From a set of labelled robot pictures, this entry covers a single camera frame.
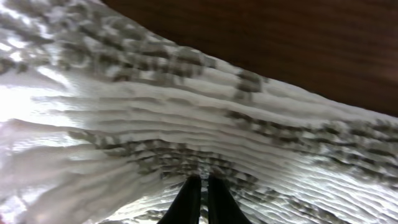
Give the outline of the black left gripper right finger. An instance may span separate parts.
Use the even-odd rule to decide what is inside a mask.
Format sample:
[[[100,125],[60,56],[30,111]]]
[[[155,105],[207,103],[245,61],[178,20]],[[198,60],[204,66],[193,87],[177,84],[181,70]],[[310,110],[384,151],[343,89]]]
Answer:
[[[251,224],[225,182],[213,175],[208,178],[208,221],[209,224]]]

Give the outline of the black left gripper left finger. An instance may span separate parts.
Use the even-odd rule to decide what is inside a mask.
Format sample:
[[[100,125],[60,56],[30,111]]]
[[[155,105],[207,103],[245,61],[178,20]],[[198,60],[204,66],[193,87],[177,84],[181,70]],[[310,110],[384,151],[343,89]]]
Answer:
[[[201,178],[190,176],[157,224],[199,224]]]

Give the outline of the white fern print dress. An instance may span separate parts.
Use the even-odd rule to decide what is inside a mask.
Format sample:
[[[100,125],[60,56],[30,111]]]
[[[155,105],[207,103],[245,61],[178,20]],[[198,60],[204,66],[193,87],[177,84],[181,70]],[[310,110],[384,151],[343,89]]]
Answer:
[[[253,223],[396,223],[397,119],[101,1],[1,2],[4,223],[155,223],[193,174],[225,178]]]

